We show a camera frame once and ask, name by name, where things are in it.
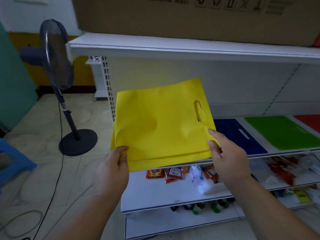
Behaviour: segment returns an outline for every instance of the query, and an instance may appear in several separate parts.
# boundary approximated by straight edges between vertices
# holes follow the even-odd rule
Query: brown cardboard box
[[[320,0],[72,0],[87,32],[311,46]]]

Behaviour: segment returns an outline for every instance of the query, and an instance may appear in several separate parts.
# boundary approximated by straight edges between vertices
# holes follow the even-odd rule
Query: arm
[[[215,130],[209,129],[209,133],[221,146],[208,141],[216,172],[239,202],[257,239],[320,239],[250,176],[247,154],[242,148]]]
[[[127,146],[112,150],[99,165],[93,187],[95,195],[90,199],[80,215],[65,228],[59,240],[100,240],[102,232],[121,199],[129,181],[126,154]]]

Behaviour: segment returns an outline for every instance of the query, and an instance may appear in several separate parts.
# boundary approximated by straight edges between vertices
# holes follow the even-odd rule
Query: yellow non-woven tote bag
[[[131,172],[211,157],[207,140],[217,142],[200,78],[118,92],[115,114],[111,149],[129,146]]]

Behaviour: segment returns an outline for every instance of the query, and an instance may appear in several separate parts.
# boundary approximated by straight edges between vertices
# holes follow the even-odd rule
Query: fan base
[[[79,156],[90,151],[98,141],[97,134],[90,129],[78,129],[81,137],[80,140],[75,140],[73,132],[70,132],[59,143],[59,150],[66,156]]]

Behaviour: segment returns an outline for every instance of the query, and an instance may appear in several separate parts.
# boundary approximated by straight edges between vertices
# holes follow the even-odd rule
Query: green door
[[[0,128],[12,130],[37,99],[36,85],[0,23]]]

